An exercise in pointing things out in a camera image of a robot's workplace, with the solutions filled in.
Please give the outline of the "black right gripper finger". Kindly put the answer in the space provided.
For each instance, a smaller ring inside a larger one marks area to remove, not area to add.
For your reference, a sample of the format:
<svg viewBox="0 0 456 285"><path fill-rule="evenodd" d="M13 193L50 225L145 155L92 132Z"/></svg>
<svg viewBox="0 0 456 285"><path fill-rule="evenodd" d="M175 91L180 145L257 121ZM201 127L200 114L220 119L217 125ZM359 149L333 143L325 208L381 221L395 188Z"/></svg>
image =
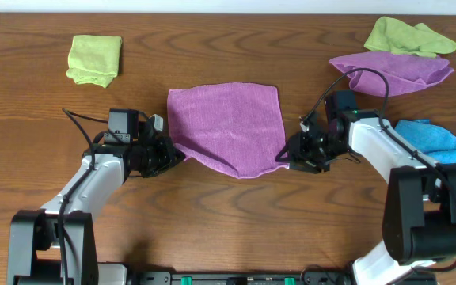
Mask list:
<svg viewBox="0 0 456 285"><path fill-rule="evenodd" d="M319 173L319 168L307 162L291 162L289 170L297 170L305 173Z"/></svg>
<svg viewBox="0 0 456 285"><path fill-rule="evenodd" d="M289 154L289 145L286 144L283 149L276 155L275 161L279 163L290 163L291 155Z"/></svg>

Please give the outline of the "purple microfiber cloth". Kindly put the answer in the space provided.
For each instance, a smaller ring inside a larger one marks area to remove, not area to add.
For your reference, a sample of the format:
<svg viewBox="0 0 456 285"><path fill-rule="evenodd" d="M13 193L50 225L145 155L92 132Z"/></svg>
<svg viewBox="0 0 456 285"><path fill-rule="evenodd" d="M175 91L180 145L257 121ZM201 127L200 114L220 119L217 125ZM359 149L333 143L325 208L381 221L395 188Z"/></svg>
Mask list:
<svg viewBox="0 0 456 285"><path fill-rule="evenodd" d="M187 158L237 179L287 169L276 155L286 143L278 89L231 82L171 89L169 135Z"/></svg>

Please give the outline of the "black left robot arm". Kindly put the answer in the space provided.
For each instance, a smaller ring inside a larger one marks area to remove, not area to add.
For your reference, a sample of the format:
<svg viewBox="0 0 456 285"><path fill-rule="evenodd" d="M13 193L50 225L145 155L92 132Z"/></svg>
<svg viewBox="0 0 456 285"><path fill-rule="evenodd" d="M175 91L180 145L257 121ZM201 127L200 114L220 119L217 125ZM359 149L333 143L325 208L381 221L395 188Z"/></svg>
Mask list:
<svg viewBox="0 0 456 285"><path fill-rule="evenodd" d="M6 282L18 284L129 284L123 264L101 263L93 224L110 196L137 172L156 177L185 158L163 135L159 115L113 108L107 129L88 147L66 186L37 210L12 218Z"/></svg>

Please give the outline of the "crumpled purple cloth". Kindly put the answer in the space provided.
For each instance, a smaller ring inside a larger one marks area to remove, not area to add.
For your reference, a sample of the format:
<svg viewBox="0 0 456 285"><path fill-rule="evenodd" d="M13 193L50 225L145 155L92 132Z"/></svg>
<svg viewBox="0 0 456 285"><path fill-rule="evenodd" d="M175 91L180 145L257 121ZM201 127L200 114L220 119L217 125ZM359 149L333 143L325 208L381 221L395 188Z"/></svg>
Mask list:
<svg viewBox="0 0 456 285"><path fill-rule="evenodd" d="M436 86L454 73L447 59L394 55L388 51L343 55L330 59L329 63L348 75L350 89L377 97L385 95L386 87L373 70L386 78L391 97Z"/></svg>

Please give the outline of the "folded green cloth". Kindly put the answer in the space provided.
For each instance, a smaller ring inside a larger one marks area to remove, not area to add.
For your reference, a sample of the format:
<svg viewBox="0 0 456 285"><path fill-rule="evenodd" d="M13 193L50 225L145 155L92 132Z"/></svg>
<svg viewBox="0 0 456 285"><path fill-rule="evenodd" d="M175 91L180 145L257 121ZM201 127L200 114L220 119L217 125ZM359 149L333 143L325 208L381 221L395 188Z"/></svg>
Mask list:
<svg viewBox="0 0 456 285"><path fill-rule="evenodd" d="M120 36L74 36L66 76L78 85L107 88L118 76L122 43Z"/></svg>

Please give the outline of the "blue microfiber cloth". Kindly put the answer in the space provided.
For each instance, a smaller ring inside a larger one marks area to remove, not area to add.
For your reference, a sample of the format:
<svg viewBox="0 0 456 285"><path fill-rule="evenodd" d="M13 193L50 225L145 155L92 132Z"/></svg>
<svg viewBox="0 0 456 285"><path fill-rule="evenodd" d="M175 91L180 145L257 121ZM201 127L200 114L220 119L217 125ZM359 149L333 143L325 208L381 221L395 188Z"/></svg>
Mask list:
<svg viewBox="0 0 456 285"><path fill-rule="evenodd" d="M456 163L456 136L430 120L400 120L395 131L427 156L443 164Z"/></svg>

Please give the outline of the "crumpled green cloth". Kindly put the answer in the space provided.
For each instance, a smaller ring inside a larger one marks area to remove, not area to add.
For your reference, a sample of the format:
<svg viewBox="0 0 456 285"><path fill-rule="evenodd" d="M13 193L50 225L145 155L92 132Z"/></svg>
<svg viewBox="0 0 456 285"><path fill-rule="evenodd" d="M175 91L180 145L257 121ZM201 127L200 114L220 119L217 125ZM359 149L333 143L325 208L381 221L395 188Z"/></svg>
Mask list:
<svg viewBox="0 0 456 285"><path fill-rule="evenodd" d="M394 55L436 58L456 51L456 42L435 32L424 23L414 26L392 17L380 17L364 47L370 51L388 51Z"/></svg>

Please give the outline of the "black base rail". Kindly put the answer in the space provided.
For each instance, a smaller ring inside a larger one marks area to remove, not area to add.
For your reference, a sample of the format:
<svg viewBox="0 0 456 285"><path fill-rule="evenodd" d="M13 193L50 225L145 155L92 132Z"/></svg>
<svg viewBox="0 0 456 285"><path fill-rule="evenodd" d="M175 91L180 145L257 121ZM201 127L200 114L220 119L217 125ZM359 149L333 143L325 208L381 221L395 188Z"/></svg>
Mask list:
<svg viewBox="0 0 456 285"><path fill-rule="evenodd" d="M127 285L356 285L402 284L438 285L431 273L397 272L374 273L351 271L322 271L321 269L294 273L172 273L140 272L128 276Z"/></svg>

